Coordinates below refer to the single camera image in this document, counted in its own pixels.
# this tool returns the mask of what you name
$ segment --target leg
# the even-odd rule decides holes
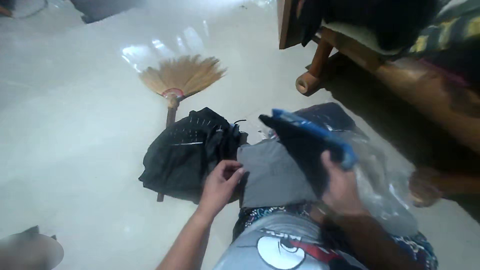
[[[428,207],[444,196],[480,194],[480,177],[420,168],[412,174],[408,187],[415,206]]]
[[[12,16],[12,12],[9,11],[8,9],[2,7],[2,6],[0,6],[0,14],[3,14],[3,15],[5,15],[5,16],[7,16],[7,17],[11,17],[11,16]]]
[[[323,38],[320,39],[310,69],[308,72],[305,72],[298,77],[295,82],[295,86],[300,93],[308,96],[316,90],[317,86],[320,84],[320,75],[322,74],[322,70],[327,63],[328,56],[332,52],[332,49],[333,46],[330,45],[330,43]]]

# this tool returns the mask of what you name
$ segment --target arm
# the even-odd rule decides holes
[[[332,221],[347,235],[348,242],[362,263],[370,270],[422,270],[370,216],[357,192],[355,173],[343,171],[324,152],[322,163],[330,176],[328,190],[322,200],[332,210]]]
[[[200,269],[215,216],[232,196],[245,170],[233,160],[221,161],[208,175],[197,210],[181,230],[157,270]]]

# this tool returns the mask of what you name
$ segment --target broom handle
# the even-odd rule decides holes
[[[175,116],[177,115],[177,109],[179,107],[178,101],[175,99],[168,99],[168,112],[167,112],[167,125],[166,127],[171,126],[173,123],[175,123]],[[162,193],[158,192],[156,196],[156,201],[157,202],[163,202],[163,198],[165,195]]]
[[[167,113],[167,127],[175,123],[175,115],[177,115],[178,106],[169,107]]]
[[[177,109],[179,107],[179,99],[175,95],[167,96],[168,101],[168,113],[167,113],[167,127],[175,123],[175,115],[177,115]]]

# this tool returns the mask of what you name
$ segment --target broom bristles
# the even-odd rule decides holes
[[[219,80],[225,69],[218,69],[219,60],[209,57],[200,61],[200,55],[181,56],[160,62],[160,69],[148,67],[140,74],[141,80],[152,91],[162,94],[171,88],[183,91],[189,97]]]

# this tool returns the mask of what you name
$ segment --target cartoon print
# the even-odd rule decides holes
[[[261,231],[271,236],[262,236],[258,240],[258,253],[266,264],[275,269],[297,268],[303,263],[307,254],[326,265],[333,259],[343,260],[335,251],[322,248],[317,244],[302,242],[299,236],[270,230]]]

